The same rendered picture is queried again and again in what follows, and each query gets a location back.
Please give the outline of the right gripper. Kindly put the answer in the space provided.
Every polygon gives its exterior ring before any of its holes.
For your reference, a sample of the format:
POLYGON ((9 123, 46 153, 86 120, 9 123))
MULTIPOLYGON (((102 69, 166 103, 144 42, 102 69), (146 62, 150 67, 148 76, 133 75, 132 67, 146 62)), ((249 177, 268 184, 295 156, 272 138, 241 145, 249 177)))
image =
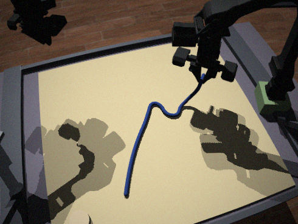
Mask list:
POLYGON ((221 78, 223 80, 233 82, 238 65, 227 60, 224 65, 219 64, 220 61, 216 61, 218 50, 215 52, 207 52, 202 50, 198 45, 197 55, 189 55, 190 49, 178 47, 172 58, 172 63, 173 65, 183 67, 185 65, 185 61, 189 61, 189 71, 193 73, 198 83, 201 79, 201 67, 208 69, 206 76, 203 79, 203 84, 211 78, 215 79, 217 72, 220 71, 222 71, 221 78))

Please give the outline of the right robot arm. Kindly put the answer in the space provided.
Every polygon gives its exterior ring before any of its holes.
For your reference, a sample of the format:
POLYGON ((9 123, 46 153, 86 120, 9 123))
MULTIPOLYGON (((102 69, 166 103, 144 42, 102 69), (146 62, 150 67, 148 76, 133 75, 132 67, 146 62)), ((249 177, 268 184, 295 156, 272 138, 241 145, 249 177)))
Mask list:
MULTIPOLYGON (((194 23, 174 22, 172 47, 196 47, 215 52, 221 47, 221 38, 229 37, 229 27, 237 19, 285 0, 211 0, 194 17, 194 23), (205 22, 203 23, 203 19, 205 22), (197 41, 197 42, 196 42, 197 41)), ((295 89, 294 64, 298 57, 298 0, 288 0, 297 5, 297 17, 280 55, 272 56, 268 63, 272 78, 265 85, 269 100, 285 101, 288 91, 295 89)), ((220 56, 218 51, 217 60, 220 56)))

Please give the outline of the blue rope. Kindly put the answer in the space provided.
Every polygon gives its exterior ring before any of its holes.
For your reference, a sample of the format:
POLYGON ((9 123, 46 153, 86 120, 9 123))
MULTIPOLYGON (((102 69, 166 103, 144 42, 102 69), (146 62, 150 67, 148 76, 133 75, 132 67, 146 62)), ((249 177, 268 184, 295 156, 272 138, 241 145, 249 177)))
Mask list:
POLYGON ((192 92, 181 104, 180 106, 178 107, 178 110, 176 113, 169 113, 168 111, 165 110, 165 108, 163 107, 162 104, 160 104, 159 102, 151 102, 148 106, 148 109, 147 109, 147 112, 146 112, 146 115, 145 115, 145 119, 143 121, 143 124, 139 130, 139 133, 138 133, 138 136, 136 138, 136 141, 134 143, 134 147, 133 147, 133 151, 131 153, 131 157, 130 157, 130 161, 129 161, 129 165, 128 165, 128 170, 127 170, 127 175, 126 175, 126 182, 125 182, 125 189, 124 189, 124 196, 128 196, 128 190, 129 190, 129 185, 130 185, 130 178, 131 178, 131 171, 132 171, 132 167, 133 167, 133 162, 134 162, 134 157, 135 157, 135 154, 136 154, 136 150, 137 150, 137 147, 139 145, 139 141, 140 141, 140 138, 142 136, 142 133, 144 132, 144 129, 145 129, 145 126, 147 124, 147 121, 148 121, 148 118, 149 118, 149 115, 150 115, 150 111, 151 111, 151 108, 153 105, 157 105, 161 110, 162 112, 166 115, 166 116, 169 116, 169 117, 178 117, 181 113, 181 110, 182 110, 182 107, 195 95, 197 94, 197 92, 200 90, 202 84, 203 84, 203 78, 205 76, 205 73, 203 73, 201 75, 201 79, 198 83, 198 86, 196 87, 196 89, 194 90, 194 92, 192 92))

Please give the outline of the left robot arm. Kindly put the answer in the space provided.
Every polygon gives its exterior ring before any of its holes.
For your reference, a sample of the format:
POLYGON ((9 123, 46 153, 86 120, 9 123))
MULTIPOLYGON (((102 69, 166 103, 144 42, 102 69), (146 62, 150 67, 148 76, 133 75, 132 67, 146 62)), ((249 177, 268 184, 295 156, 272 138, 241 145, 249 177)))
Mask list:
MULTIPOLYGON (((15 8, 21 8, 32 2, 32 0, 11 0, 11 2, 15 8)), ((49 9, 56 7, 55 0, 40 0, 38 5, 44 15, 48 14, 49 9)))

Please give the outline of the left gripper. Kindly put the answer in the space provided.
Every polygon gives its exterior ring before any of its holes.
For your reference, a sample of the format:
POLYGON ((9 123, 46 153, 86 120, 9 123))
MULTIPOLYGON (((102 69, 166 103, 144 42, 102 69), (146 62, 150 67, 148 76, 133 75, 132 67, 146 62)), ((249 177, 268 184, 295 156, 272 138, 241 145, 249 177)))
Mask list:
POLYGON ((16 30, 16 24, 20 23, 19 27, 22 28, 22 33, 41 44, 46 43, 50 46, 52 44, 51 36, 57 36, 68 22, 63 15, 43 17, 44 13, 38 6, 39 2, 40 0, 32 0, 24 7, 15 8, 14 14, 7 20, 7 26, 10 30, 16 30))

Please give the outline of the cream work mat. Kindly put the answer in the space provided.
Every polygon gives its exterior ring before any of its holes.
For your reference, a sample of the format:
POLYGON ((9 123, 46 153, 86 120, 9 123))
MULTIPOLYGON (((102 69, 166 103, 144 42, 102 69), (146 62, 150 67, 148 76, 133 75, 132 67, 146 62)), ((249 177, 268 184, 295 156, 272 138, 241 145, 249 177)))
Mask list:
POLYGON ((91 224, 195 224, 276 194, 295 182, 236 79, 217 72, 196 89, 172 63, 172 44, 38 73, 51 224, 74 211, 91 224))

